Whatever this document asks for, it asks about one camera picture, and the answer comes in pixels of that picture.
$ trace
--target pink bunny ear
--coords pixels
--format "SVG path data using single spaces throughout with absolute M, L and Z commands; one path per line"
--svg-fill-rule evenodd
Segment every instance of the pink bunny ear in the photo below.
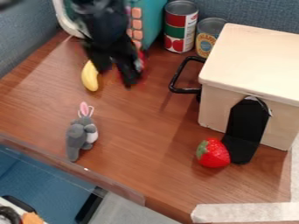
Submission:
M 88 116 L 89 114 L 89 107 L 84 101 L 80 104 L 80 112 L 84 116 Z

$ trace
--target toy strawberry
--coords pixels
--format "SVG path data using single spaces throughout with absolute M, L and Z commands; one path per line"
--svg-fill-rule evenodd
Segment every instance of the toy strawberry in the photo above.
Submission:
M 223 143 L 216 138 L 203 141 L 196 152 L 198 162 L 206 167 L 219 168 L 231 163 L 229 153 Z

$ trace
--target yellow banana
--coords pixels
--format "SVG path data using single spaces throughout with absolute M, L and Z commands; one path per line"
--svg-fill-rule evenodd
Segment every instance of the yellow banana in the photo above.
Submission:
M 93 62 L 89 60 L 82 70 L 81 79 L 83 85 L 90 91 L 96 91 L 99 88 L 98 84 L 98 71 L 94 67 Z

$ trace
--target tin can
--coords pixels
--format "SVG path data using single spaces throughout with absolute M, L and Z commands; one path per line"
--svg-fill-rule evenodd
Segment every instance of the tin can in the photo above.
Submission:
M 226 20 L 218 17 L 209 17 L 198 23 L 196 51 L 202 58 L 207 58 L 219 37 Z
M 189 1 L 165 5 L 164 46 L 174 53 L 190 51 L 194 46 L 198 6 Z

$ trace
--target wooden table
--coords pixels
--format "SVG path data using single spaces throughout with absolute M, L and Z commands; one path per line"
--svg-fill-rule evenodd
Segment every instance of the wooden table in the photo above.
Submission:
M 104 88 L 90 93 L 80 81 L 87 57 L 79 42 L 60 32 L 0 80 L 0 143 L 183 223 L 198 203 L 289 201 L 287 152 L 261 146 L 250 164 L 216 170 L 197 164 L 198 144 L 222 134 L 198 125 L 194 95 L 168 90 L 178 65 L 194 52 L 155 44 L 143 85 L 128 91 L 112 70 Z M 201 65 L 192 63 L 180 87 L 198 85 Z M 95 107 L 100 139 L 72 164 L 65 133 L 82 101 Z

